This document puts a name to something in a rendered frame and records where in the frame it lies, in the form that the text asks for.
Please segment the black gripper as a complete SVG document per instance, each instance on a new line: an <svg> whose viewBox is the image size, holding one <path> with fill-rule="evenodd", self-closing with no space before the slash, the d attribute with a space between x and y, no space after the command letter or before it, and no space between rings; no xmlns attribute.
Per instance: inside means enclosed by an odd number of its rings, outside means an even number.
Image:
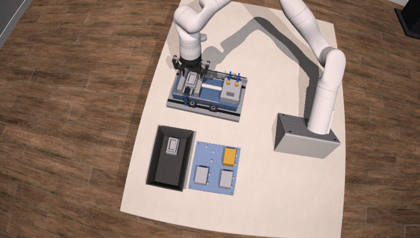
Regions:
<svg viewBox="0 0 420 238"><path fill-rule="evenodd" d="M179 61L182 63L181 65L179 64ZM176 55L173 56L172 59L172 63L174 66L174 69L178 69L180 71L180 75L184 76L185 73L185 67L187 68L192 68L194 69L196 72L198 72L198 77L199 80L202 79L203 74L206 75L208 72L208 68L210 65L210 61L204 62L202 60L202 54L194 60L185 60L181 57L177 57ZM202 65L204 66L205 69L202 68Z"/></svg>

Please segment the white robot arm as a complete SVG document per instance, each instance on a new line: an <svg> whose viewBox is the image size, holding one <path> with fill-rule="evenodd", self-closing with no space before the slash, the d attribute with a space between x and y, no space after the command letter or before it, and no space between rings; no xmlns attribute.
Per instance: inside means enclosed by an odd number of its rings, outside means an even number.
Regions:
<svg viewBox="0 0 420 238"><path fill-rule="evenodd" d="M201 55L201 42L207 40L207 35L200 31L216 12L232 1L199 0L201 12L186 4L176 9L173 21L179 34L179 51L183 59L195 60ZM307 129L317 134L329 134L337 91L345 71L345 55L325 40L315 16L302 0L279 0L279 3L284 15L309 44L324 68L323 75L316 82Z"/></svg>

